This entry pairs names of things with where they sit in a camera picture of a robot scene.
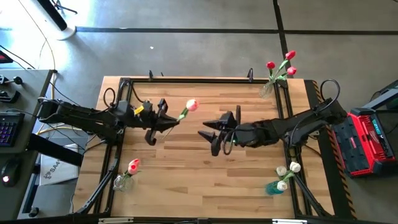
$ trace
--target yellow tag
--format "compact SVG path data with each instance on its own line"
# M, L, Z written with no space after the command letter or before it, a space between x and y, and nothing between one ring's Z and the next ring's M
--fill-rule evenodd
M140 107L138 107L137 109L134 110L134 114L139 114L141 113L141 111L144 109L144 107L141 105Z

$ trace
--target flower bouquet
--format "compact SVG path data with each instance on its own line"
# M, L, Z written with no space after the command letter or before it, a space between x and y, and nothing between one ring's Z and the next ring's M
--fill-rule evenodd
M113 190L120 190L125 192L132 187L133 179L131 178L133 175L138 173L138 167L140 164L139 159L134 159L129 163L127 170L116 177L113 182Z
M287 182L289 178L293 177L295 173L300 172L301 166L296 162L290 163L290 170L287 170L284 166L276 168L276 173L279 176L279 180L273 181L266 185L266 193L268 195L277 195L283 193L287 189Z
M267 82L261 89L260 89L260 96L261 98L267 98L271 93L273 89L273 84L277 80L286 80L286 75L294 75L296 74L297 69L293 66L287 69L286 72L284 73L279 73L282 68L286 65L288 61L290 61L294 56L296 55L296 51L292 50L288 52L285 55L285 60L279 65L278 70L273 73L273 69L275 68L275 63L274 62L268 62L267 63L267 68L269 70L269 82Z

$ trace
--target white tulip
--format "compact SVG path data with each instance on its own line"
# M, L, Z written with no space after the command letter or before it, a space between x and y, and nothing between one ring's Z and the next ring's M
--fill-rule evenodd
M292 162L292 163L290 163L290 170L293 172L300 172L301 166L300 166L300 164L298 164L296 162Z
M284 190L287 189L287 184L286 184L286 182L284 182L283 180L281 180L281 181L278 182L278 185L276 186L276 188L277 188L278 190L284 191Z
M284 166L276 167L276 173L281 177L286 174L286 171L287 169Z

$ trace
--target desk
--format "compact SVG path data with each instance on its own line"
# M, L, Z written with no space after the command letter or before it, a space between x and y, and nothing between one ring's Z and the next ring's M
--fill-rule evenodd
M119 79L120 77L104 77L97 109L105 109L102 95L109 87L117 90ZM288 83L293 112L309 109L304 80L291 79ZM156 104L165 98L169 104L170 116L177 117L188 99L196 98L200 106L165 139L161 140L163 134L159 133L155 146L146 144L145 131L126 129L119 173L124 172L129 161L134 158L141 159L142 172L134 177L135 184L131 192L115 193L111 216L293 218L289 190L273 197L264 192L267 183L277 180L275 168L285 165L281 142L257 149L234 147L229 156L220 153L218 157L213 157L210 154L210 144L197 134L198 130L211 131L202 125L203 121L218 119L228 110L235 111L236 105L241 105L242 122L278 118L275 96L259 98L261 86L231 83L135 83L134 88L141 99L149 99ZM107 96L107 100L111 101L111 96ZM131 103L139 105L134 97ZM319 150L316 141L311 140L308 145ZM73 198L75 208L80 208L98 185L104 149L105 146L96 147L85 154ZM323 160L305 148L302 157L308 187L324 209L334 214ZM107 192L104 191L101 212ZM303 210L301 194L298 197Z
M0 89L7 92L14 93L15 90L18 90L21 93L19 99L14 104L0 103L0 111L14 108L37 114L39 110L37 99L45 95L51 74L52 72L49 70L0 70L0 75L4 75L10 80L18 76L24 82L22 85L10 83L8 86L0 86ZM15 146L0 149L2 150L0 154L0 166L3 166L8 159L14 157L15 152L25 151L35 120L35 117L25 114L24 123ZM0 203L0 220L17 218L26 188L29 184L31 170L36 162L37 152L26 151L19 156L23 160L22 170L24 170L25 174L21 174L18 183L14 187L5 187L3 184L0 184L0 198L2 200L2 203Z

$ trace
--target keyboard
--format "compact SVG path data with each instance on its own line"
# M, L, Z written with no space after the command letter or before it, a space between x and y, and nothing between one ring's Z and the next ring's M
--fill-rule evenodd
M12 147L24 121L23 113L0 113L0 147Z

